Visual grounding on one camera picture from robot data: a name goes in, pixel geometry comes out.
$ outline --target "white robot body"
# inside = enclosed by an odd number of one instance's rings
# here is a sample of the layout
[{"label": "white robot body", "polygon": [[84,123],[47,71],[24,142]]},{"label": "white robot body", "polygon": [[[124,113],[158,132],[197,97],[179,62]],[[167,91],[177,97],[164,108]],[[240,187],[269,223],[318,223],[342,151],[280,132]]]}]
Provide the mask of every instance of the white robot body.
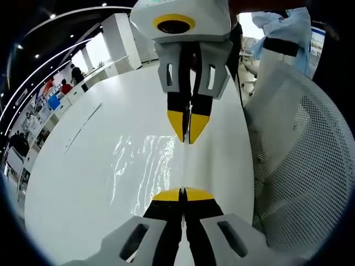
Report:
[{"label": "white robot body", "polygon": [[130,19],[158,43],[221,42],[231,29],[228,0],[139,0]]}]

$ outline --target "table surface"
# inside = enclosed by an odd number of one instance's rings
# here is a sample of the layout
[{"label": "table surface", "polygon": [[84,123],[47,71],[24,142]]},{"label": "table surface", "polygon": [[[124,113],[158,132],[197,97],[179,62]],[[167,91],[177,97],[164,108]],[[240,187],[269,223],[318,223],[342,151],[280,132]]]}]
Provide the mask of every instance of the table surface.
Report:
[{"label": "table surface", "polygon": [[[237,90],[230,79],[188,145],[169,124],[158,68],[131,71],[95,84],[57,123],[29,179],[26,228],[55,264],[85,259],[155,194],[182,186],[210,191],[224,213],[251,224],[253,164]],[[175,265],[193,265],[185,237]]]}]

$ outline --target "chair backrest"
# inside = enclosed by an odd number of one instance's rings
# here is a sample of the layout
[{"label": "chair backrest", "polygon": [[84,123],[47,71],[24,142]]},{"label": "chair backrest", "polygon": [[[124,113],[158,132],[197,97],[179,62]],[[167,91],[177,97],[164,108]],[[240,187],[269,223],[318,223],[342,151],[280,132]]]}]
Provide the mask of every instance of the chair backrest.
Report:
[{"label": "chair backrest", "polygon": [[352,193],[353,136],[322,89],[282,62],[245,114],[255,173],[253,226],[271,248],[309,258]]}]

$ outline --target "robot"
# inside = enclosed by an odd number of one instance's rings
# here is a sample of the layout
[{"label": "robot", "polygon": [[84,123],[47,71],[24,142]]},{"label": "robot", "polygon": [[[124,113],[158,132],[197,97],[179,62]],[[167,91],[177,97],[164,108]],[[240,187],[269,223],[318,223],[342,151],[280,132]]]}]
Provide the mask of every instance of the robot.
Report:
[{"label": "robot", "polygon": [[[169,121],[181,142],[193,144],[229,79],[225,65],[233,44],[228,0],[139,0],[130,19],[155,41]],[[192,89],[191,69],[196,71]]]}]

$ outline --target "red shirt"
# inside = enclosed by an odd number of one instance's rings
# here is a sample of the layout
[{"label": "red shirt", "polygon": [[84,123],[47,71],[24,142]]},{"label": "red shirt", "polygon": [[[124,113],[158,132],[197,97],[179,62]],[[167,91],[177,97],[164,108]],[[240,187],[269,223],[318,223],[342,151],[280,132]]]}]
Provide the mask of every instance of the red shirt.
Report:
[{"label": "red shirt", "polygon": [[72,90],[72,86],[70,86],[69,84],[65,84],[63,85],[62,87],[62,93],[65,95],[67,94],[68,92],[70,92]]}]

